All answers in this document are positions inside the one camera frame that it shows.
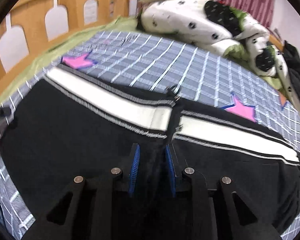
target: wooden bed frame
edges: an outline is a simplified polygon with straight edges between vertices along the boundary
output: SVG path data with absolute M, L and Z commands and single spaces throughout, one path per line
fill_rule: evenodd
M 48 40 L 45 28 L 45 16 L 53 8 L 53 0 L 19 0 L 12 10 L 11 25 L 20 25 L 25 33 L 29 55 L 20 60 L 7 73 L 0 60 L 0 95 L 4 89 L 42 52 L 61 43 L 68 36 L 83 29 L 98 25 L 108 24 L 118 16 L 129 15 L 129 0 L 97 0 L 98 21 L 84 25 L 83 6 L 87 0 L 58 0 L 58 5 L 63 5 L 68 13 L 69 32 L 58 36 L 52 41 Z M 110 15 L 110 3 L 113 2 L 113 15 Z M 6 32 L 6 22 L 0 24 L 0 38 Z M 271 36 L 270 41 L 280 50 L 282 44 Z

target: black cloth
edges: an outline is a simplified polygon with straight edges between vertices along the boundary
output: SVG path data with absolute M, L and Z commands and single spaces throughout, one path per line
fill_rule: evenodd
M 300 56 L 296 47 L 284 42 L 283 58 L 287 64 L 291 85 L 300 101 Z
M 242 33 L 239 25 L 239 19 L 235 16 L 228 5 L 216 1 L 207 1 L 203 11 L 207 19 L 226 28 L 232 36 Z
M 168 97 L 146 90 L 116 87 L 143 99 Z M 0 150 L 14 184 L 37 217 L 75 176 L 92 178 L 108 172 L 129 154 L 133 143 L 138 143 L 141 149 L 136 185 L 139 213 L 120 220 L 124 226 L 122 232 L 118 229 L 118 239 L 127 232 L 134 232 L 135 239 L 187 239 L 191 199 L 189 196 L 170 197 L 164 168 L 164 148 L 171 142 L 182 109 L 283 139 L 278 133 L 223 109 L 182 98 L 172 107 L 165 132 L 167 138 L 150 138 L 107 121 L 41 80 L 18 105 L 14 114 L 17 125 L 12 124 L 5 131 Z M 300 166 L 177 139 L 172 143 L 176 151 L 186 156 L 189 166 L 204 174 L 209 188 L 216 188 L 223 176 L 236 181 L 237 187 L 255 203 L 253 211 L 272 223 L 279 233 L 300 212 Z M 124 200 L 116 203 L 122 205 L 116 204 L 115 217 L 125 217 L 130 211 L 119 208 L 125 206 Z
M 262 53 L 256 56 L 256 67 L 266 72 L 275 64 L 275 58 L 269 48 L 262 50 Z

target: folded blanket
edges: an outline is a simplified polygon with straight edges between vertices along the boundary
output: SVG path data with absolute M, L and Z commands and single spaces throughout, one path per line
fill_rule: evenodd
M 250 14 L 213 0 L 165 0 L 143 7 L 139 26 L 151 33 L 174 34 L 181 41 L 234 59 L 259 76 L 285 75 L 287 66 L 269 31 Z

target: metal screw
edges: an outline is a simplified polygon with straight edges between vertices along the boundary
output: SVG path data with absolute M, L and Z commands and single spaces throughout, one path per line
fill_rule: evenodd
M 194 173 L 194 169 L 193 168 L 185 168 L 185 173 L 186 174 L 193 174 Z
M 75 183 L 83 182 L 83 177 L 82 177 L 82 176 L 76 176 L 76 177 L 74 178 L 74 182 L 75 182 Z
M 224 184 L 230 184 L 231 183 L 231 179 L 229 177 L 223 177 L 221 180 Z
M 112 174 L 119 174 L 120 171 L 121 171 L 121 170 L 120 170 L 119 168 L 112 168 L 112 169 L 111 169 L 111 173 L 112 173 Z
M 179 125 L 178 127 L 176 127 L 176 132 L 182 131 L 182 128 L 183 128 L 183 124 Z

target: white wall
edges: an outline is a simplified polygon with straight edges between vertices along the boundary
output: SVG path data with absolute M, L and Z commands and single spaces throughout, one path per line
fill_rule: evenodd
M 138 0 L 130 0 L 129 3 L 129 15 L 135 15 L 137 10 L 137 2 Z
M 282 40 L 295 46 L 300 54 L 300 15 L 287 0 L 275 0 L 270 29 L 278 29 Z

